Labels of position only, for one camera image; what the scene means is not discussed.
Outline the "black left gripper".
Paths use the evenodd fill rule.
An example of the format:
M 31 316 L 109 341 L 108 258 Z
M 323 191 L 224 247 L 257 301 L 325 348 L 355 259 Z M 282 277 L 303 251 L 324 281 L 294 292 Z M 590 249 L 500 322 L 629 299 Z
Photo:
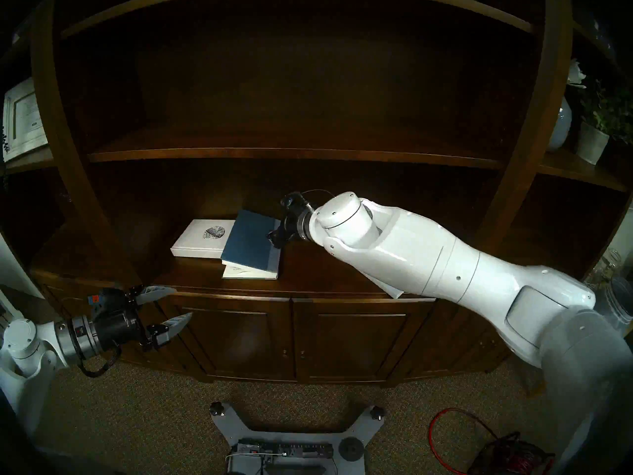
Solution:
M 169 286 L 134 286 L 129 289 L 129 305 L 144 305 L 175 294 Z M 138 342 L 144 350 L 158 350 L 169 344 L 188 325 L 193 313 L 188 312 L 160 324 L 150 325 L 150 338 L 140 316 L 140 307 L 94 314 L 94 329 L 101 351 L 110 351 L 128 342 Z

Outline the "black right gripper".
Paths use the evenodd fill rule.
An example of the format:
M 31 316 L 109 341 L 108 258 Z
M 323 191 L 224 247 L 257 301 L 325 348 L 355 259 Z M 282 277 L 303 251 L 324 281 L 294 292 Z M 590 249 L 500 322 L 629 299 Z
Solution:
M 290 241 L 311 241 L 309 223 L 312 216 L 310 207 L 290 207 L 286 209 L 279 229 L 267 234 L 267 239 L 275 248 L 283 248 Z

